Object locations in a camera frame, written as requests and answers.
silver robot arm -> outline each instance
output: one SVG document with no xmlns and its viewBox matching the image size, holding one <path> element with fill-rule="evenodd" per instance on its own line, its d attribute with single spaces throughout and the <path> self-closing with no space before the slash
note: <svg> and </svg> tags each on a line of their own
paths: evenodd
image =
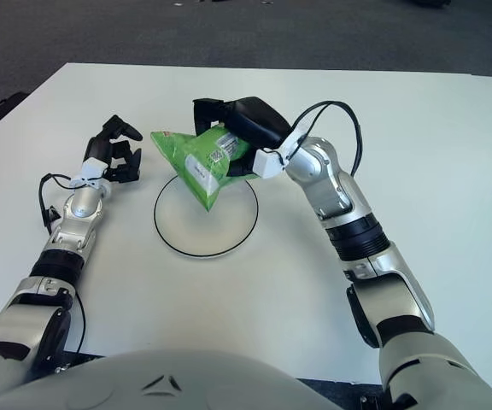
<svg viewBox="0 0 492 410">
<path fill-rule="evenodd" d="M 333 146 L 307 138 L 286 172 L 304 190 L 352 282 L 348 301 L 363 339 L 380 348 L 379 371 L 391 406 L 492 409 L 492 389 L 435 333 L 425 293 L 356 182 L 339 167 Z"/>
<path fill-rule="evenodd" d="M 121 134 L 142 138 L 114 115 L 91 139 L 81 174 L 71 179 L 75 191 L 66 200 L 60 225 L 51 233 L 29 277 L 21 280 L 0 313 L 0 395 L 53 372 L 60 364 L 70 326 L 69 310 L 96 240 L 110 181 L 138 179 L 141 151 L 132 154 L 127 141 L 110 142 Z M 112 158 L 124 158 L 126 163 L 111 168 Z M 43 216 L 51 231 L 48 210 Z"/>
</svg>

robotic hand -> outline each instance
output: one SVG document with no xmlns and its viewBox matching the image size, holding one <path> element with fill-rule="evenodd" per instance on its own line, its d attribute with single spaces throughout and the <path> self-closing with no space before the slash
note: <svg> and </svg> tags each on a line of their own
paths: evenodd
<svg viewBox="0 0 492 410">
<path fill-rule="evenodd" d="M 360 127 L 349 106 L 323 102 L 314 107 L 324 110 L 331 103 L 351 116 L 361 157 Z M 298 121 L 290 126 L 256 97 L 196 100 L 195 117 L 197 134 L 221 121 L 251 144 L 230 174 L 270 178 L 285 169 L 302 187 L 352 282 L 347 297 L 358 331 L 368 345 L 381 348 L 381 380 L 394 408 L 492 408 L 492 389 L 451 342 L 434 332 L 425 293 L 354 179 L 339 167 L 331 143 L 309 137 L 312 125 L 308 131 Z"/>
<path fill-rule="evenodd" d="M 75 288 L 96 240 L 103 199 L 111 193 L 110 181 L 139 178 L 141 150 L 132 153 L 126 140 L 111 142 L 120 135 L 142 140 L 117 115 L 106 122 L 88 143 L 81 174 L 70 181 L 74 193 L 66 200 L 63 219 L 54 231 L 50 223 L 60 215 L 42 205 L 43 222 L 51 235 L 30 276 L 22 279 L 0 313 L 0 395 L 53 372 L 60 364 Z M 112 158 L 124 158 L 125 163 L 112 168 Z M 54 177 L 42 178 L 41 203 L 43 183 Z"/>
</svg>

barcode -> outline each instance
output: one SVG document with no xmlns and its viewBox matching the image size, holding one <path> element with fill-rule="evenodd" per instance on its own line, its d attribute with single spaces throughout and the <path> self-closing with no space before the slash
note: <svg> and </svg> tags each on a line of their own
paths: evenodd
<svg viewBox="0 0 492 410">
<path fill-rule="evenodd" d="M 216 141 L 216 145 L 218 145 L 218 147 L 220 147 L 225 154 L 231 158 L 235 152 L 237 152 L 238 140 L 237 137 L 228 132 Z"/>
<path fill-rule="evenodd" d="M 217 163 L 219 162 L 222 158 L 224 157 L 224 154 L 221 152 L 220 149 L 217 149 L 210 154 L 210 158 L 212 158 L 212 161 Z"/>
</svg>

gray carpet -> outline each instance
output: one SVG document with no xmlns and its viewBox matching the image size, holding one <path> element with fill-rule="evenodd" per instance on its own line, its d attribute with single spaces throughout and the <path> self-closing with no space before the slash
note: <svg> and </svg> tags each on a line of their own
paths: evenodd
<svg viewBox="0 0 492 410">
<path fill-rule="evenodd" d="M 0 99 L 65 62 L 492 75 L 492 0 L 0 0 Z"/>
</svg>

green snack bag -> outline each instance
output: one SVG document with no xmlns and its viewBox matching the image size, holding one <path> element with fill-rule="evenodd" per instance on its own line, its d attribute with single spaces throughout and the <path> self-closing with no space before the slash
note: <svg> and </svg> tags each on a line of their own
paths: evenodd
<svg viewBox="0 0 492 410">
<path fill-rule="evenodd" d="M 249 144 L 223 126 L 214 126 L 198 137 L 152 132 L 151 139 L 207 211 L 225 185 L 254 177 L 227 176 L 230 162 L 242 157 Z"/>
</svg>

